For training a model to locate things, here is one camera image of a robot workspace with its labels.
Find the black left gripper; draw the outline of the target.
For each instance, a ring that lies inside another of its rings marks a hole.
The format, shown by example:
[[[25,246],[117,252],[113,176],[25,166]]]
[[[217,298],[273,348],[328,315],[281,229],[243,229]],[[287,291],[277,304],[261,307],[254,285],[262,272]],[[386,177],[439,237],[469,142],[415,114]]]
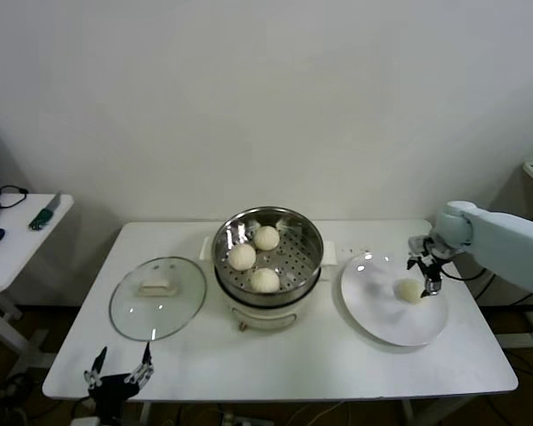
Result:
[[[154,366],[147,342],[140,365],[128,376],[127,374],[103,376],[100,372],[107,355],[107,347],[94,359],[89,370],[84,371],[84,380],[89,387],[89,396],[95,403],[96,415],[102,422],[120,422],[124,403],[139,391],[139,385],[145,385],[152,374]]]

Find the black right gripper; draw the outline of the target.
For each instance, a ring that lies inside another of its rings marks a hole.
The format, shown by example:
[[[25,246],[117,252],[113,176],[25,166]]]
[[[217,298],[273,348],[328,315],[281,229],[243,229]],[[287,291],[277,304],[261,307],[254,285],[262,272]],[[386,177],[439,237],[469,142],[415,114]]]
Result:
[[[421,297],[436,296],[442,288],[442,266],[444,260],[437,257],[430,250],[423,248],[419,256],[409,256],[407,269],[417,266],[425,277],[424,290]]]

